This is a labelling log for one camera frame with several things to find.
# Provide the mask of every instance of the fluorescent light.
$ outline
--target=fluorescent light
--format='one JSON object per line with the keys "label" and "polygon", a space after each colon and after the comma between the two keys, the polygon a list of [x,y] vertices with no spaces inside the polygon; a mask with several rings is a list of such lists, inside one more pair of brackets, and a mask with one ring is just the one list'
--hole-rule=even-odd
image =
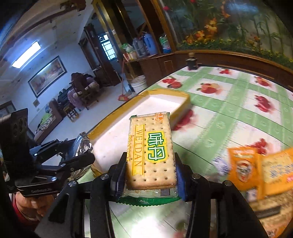
{"label": "fluorescent light", "polygon": [[41,47],[39,43],[36,41],[32,44],[31,47],[29,47],[26,50],[26,52],[24,52],[16,61],[14,61],[12,66],[19,69],[21,66],[23,66],[25,62],[29,60],[30,57],[32,57],[40,49]]}

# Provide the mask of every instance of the white floor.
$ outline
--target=white floor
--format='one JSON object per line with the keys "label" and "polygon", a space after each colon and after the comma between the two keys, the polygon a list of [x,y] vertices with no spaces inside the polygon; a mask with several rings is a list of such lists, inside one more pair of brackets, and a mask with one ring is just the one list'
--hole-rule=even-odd
{"label": "white floor", "polygon": [[79,118],[72,122],[68,117],[65,117],[58,126],[46,137],[43,143],[51,140],[65,140],[66,138],[74,139],[81,132],[89,132],[96,124],[109,115],[124,102],[118,101],[118,96],[122,93],[121,84],[111,87],[104,87],[103,92],[99,96],[99,102],[95,102],[79,113]]}

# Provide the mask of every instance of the white bucket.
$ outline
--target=white bucket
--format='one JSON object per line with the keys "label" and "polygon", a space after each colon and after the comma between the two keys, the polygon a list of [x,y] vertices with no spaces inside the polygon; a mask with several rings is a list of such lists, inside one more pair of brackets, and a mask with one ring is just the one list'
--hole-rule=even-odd
{"label": "white bucket", "polygon": [[136,77],[130,84],[137,94],[147,88],[147,81],[144,75]]}

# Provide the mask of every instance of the metal bolt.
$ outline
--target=metal bolt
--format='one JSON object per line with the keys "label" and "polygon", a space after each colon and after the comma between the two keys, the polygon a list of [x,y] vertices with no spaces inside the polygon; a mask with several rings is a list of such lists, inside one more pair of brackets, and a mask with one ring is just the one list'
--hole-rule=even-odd
{"label": "metal bolt", "polygon": [[76,181],[70,181],[68,183],[69,187],[74,187],[75,185],[77,185],[77,182]]}
{"label": "metal bolt", "polygon": [[109,178],[109,174],[102,174],[101,175],[101,179],[102,180],[106,180],[106,179],[108,179]]}
{"label": "metal bolt", "polygon": [[225,182],[224,182],[224,184],[226,185],[226,186],[232,186],[232,182],[231,181],[229,181],[229,180],[226,180]]}
{"label": "metal bolt", "polygon": [[193,177],[194,179],[200,179],[200,174],[193,174],[192,177]]}

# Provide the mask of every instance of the blue thermos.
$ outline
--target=blue thermos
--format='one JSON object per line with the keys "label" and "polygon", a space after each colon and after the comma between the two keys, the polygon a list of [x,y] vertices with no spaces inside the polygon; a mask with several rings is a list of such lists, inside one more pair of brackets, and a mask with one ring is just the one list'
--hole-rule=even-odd
{"label": "blue thermos", "polygon": [[150,55],[155,55],[158,53],[155,41],[152,35],[148,32],[144,33],[144,43],[147,46],[147,49],[149,50]]}

